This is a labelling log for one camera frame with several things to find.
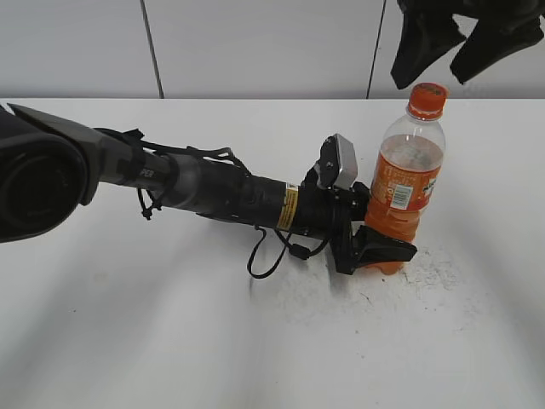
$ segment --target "black fabric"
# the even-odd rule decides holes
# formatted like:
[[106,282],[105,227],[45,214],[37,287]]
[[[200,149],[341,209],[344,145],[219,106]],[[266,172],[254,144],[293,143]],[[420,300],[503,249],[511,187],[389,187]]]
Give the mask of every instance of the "black fabric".
[[465,40],[452,15],[479,22],[450,69],[465,83],[502,58],[539,43],[545,0],[398,0],[404,13],[392,77],[408,87],[439,57]]

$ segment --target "orange soda bottle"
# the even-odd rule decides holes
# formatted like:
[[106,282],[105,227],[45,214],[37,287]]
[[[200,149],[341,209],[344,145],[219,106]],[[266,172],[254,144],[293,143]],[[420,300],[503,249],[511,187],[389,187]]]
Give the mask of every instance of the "orange soda bottle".
[[[443,162],[445,134],[438,119],[447,96],[448,89],[441,85],[416,85],[407,113],[387,130],[376,161],[366,226],[407,242],[415,238]],[[394,274],[402,266],[381,262],[368,267]]]

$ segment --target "robotic arm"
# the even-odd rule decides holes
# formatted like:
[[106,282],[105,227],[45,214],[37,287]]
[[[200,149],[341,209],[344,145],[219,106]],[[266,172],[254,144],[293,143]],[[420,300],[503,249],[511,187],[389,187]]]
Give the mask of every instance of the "robotic arm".
[[[135,187],[142,215],[171,207],[223,222],[271,228],[284,254],[308,259],[329,244],[339,273],[374,262],[409,261],[416,247],[352,222],[363,221],[369,189],[356,182],[353,144],[327,138],[300,186],[254,176],[229,148],[202,151],[143,141],[138,130],[91,129],[28,107],[0,107],[0,243],[29,239],[88,205],[99,182]],[[151,200],[145,204],[144,191]],[[313,251],[291,235],[321,240]],[[270,275],[277,263],[265,274]]]

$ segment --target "white table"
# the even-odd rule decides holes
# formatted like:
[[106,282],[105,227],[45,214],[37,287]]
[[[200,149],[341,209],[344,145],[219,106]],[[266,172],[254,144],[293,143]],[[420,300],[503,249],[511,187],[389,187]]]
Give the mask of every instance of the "white table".
[[[150,141],[230,146],[298,182],[335,132],[369,182],[404,101],[12,100]],[[444,170],[402,274],[286,257],[259,233],[102,185],[0,245],[0,407],[543,408],[545,101],[450,101]],[[269,236],[256,259],[280,246]]]

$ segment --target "black cable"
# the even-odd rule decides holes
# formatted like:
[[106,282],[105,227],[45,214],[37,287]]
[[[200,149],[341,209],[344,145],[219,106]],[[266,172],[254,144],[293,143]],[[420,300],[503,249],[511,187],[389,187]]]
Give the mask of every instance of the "black cable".
[[[146,190],[146,193],[147,193],[147,197],[150,198],[150,200],[151,200],[152,202],[156,202],[156,201],[157,201],[157,199],[155,198],[155,196],[153,196],[153,192],[152,192],[152,191]],[[161,211],[161,210],[162,210],[161,207],[162,207],[162,206],[160,205],[160,206],[157,208],[157,210]]]
[[223,147],[221,149],[213,150],[203,150],[195,147],[167,147],[166,145],[143,141],[142,138],[144,137],[144,134],[142,134],[139,130],[130,130],[127,132],[119,132],[108,128],[95,128],[95,130],[125,143],[129,143],[132,139],[139,140],[139,144],[145,149],[150,149],[161,153],[174,153],[178,155],[189,155],[195,158],[210,158],[220,161],[229,161],[241,168],[247,176],[251,176],[248,168],[239,158],[235,156],[230,147]]
[[248,259],[248,264],[246,265],[246,268],[248,269],[248,273],[254,278],[254,279],[266,279],[269,277],[274,271],[277,269],[278,265],[282,261],[282,258],[284,257],[284,253],[286,252],[286,249],[288,246],[284,243],[284,248],[282,249],[282,252],[280,253],[280,256],[278,256],[276,262],[272,265],[271,268],[269,268],[265,273],[263,274],[254,274],[252,273],[252,265],[254,264],[254,258],[255,254],[257,254],[257,250],[259,249],[259,246],[263,241],[265,240],[267,236],[267,231],[264,228],[260,228],[259,226],[255,226],[255,230],[259,230],[261,234],[263,234],[263,237],[257,242],[257,244],[254,247],[254,250],[252,250],[252,254],[250,255],[250,258]]
[[146,202],[144,201],[144,195],[142,194],[142,189],[138,188],[136,189],[136,192],[138,193],[138,201],[140,202],[140,206],[142,208],[142,215],[147,219],[152,219],[152,213],[153,213],[153,204],[150,207],[146,206]]
[[336,207],[335,207],[335,203],[333,203],[331,206],[331,224],[330,224],[330,228],[328,230],[327,236],[325,236],[325,238],[322,240],[319,246],[312,251],[303,245],[298,245],[297,243],[294,243],[294,244],[290,243],[291,233],[286,238],[282,235],[282,233],[280,233],[279,230],[275,229],[274,232],[276,233],[280,241],[284,243],[284,245],[288,247],[288,249],[290,249],[290,254],[292,256],[300,258],[301,260],[307,260],[310,257],[316,256],[317,254],[319,254],[321,251],[325,249],[327,244],[330,242],[331,237],[333,237],[333,229],[334,229],[335,223],[336,223]]

